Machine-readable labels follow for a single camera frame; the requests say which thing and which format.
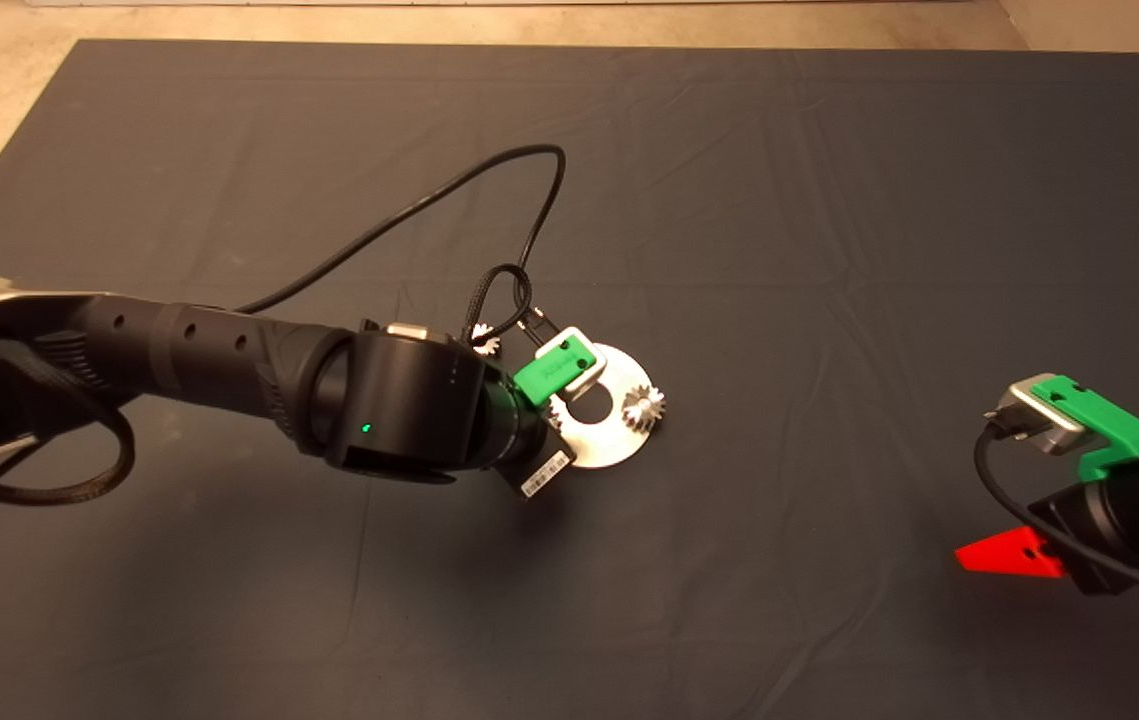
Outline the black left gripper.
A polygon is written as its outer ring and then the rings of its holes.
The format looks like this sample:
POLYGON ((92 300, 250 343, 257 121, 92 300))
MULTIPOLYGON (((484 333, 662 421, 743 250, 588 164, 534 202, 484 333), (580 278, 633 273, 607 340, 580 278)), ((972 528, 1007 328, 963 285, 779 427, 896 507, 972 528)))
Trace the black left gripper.
POLYGON ((509 486, 522 498, 533 498, 574 461, 575 451, 560 429, 538 425, 528 441, 510 456, 509 486))

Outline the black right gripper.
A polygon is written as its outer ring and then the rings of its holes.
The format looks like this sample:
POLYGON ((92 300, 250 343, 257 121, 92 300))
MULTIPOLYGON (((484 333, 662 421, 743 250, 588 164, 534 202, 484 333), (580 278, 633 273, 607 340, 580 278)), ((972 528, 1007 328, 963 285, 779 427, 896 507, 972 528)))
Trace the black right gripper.
MULTIPOLYGON (((1114 534, 1104 527, 1107 512, 1091 488, 1067 488, 1029 505, 1029 512, 1077 545, 1116 556, 1114 534)), ((1085 596, 1116 596, 1130 588, 1130 580, 1085 561, 1077 553, 1059 551, 1058 545, 1032 527, 1014 527, 989 535, 956 550, 956 561, 966 571, 982 574, 1062 579, 1070 575, 1085 596)))

